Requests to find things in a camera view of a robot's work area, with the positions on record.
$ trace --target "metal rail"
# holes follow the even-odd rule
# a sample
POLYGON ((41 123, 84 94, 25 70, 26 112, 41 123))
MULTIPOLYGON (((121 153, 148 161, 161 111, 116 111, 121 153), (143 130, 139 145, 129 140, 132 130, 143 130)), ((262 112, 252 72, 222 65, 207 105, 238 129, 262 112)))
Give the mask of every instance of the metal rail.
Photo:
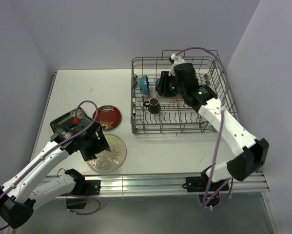
MULTIPOLYGON (((187 190, 182 188, 182 185, 186 182, 186 177, 189 176, 200 176, 200 173, 119 176, 86 175, 85 179, 101 180, 100 194, 98 197, 127 197, 194 194, 188 193, 187 190)), ((42 181, 42 183, 50 182, 53 179, 57 178, 55 176, 48 176, 42 181)), ((232 193, 267 191, 269 191, 269 189, 264 174, 254 173, 242 182, 234 181, 232 193)))

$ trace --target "mug handle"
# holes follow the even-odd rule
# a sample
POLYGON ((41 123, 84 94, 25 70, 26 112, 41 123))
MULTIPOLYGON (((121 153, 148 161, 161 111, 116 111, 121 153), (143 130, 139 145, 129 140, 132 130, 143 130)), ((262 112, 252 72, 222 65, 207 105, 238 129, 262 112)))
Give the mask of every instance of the mug handle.
POLYGON ((144 107, 149 107, 149 101, 145 101, 143 104, 142 104, 144 107))

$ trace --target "dish rack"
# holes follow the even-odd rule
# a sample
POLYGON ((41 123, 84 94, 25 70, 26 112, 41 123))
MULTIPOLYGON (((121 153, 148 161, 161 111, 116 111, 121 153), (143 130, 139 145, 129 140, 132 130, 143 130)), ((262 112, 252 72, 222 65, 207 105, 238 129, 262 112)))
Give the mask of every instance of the dish rack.
MULTIPOLYGON (((160 79, 161 71, 169 71, 171 63, 169 57, 180 50, 163 50, 160 57, 136 57, 132 60, 132 93, 131 93, 131 125, 133 134, 163 134, 163 133, 204 133, 215 132, 215 128, 191 107, 185 104, 181 96, 160 97, 155 91, 156 81, 160 79), (140 91, 139 79, 148 76, 150 95, 140 91), (150 98, 159 99, 161 111, 150 114, 143 102, 150 98)), ((231 88, 224 80, 224 74, 218 62, 205 52, 198 50, 180 54, 185 61, 193 64, 196 78, 200 85, 208 85, 219 98, 223 96, 228 86, 228 94, 224 106, 238 119, 238 108, 231 88)))

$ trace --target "white plate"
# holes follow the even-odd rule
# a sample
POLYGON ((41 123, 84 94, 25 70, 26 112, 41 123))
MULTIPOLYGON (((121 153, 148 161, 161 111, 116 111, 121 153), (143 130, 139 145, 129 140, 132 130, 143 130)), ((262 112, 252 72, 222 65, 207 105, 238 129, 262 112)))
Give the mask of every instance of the white plate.
POLYGON ((104 134, 111 148, 111 152, 106 150, 96 155, 97 159, 87 161, 87 165, 97 173, 112 172, 119 168, 126 158, 126 145, 124 141, 116 135, 104 134))

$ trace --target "white wall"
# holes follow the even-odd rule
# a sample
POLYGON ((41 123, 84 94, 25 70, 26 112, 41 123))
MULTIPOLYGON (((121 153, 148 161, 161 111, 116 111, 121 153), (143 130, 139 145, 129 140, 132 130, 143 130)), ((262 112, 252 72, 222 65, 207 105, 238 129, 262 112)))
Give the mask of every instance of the white wall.
POLYGON ((261 0, 228 73, 241 122, 270 143, 264 172, 292 234, 292 0, 261 0))
POLYGON ((259 0, 11 2, 53 69, 104 69, 197 45, 227 65, 259 0))
POLYGON ((12 4, 0 0, 0 184, 29 162, 50 81, 12 4))

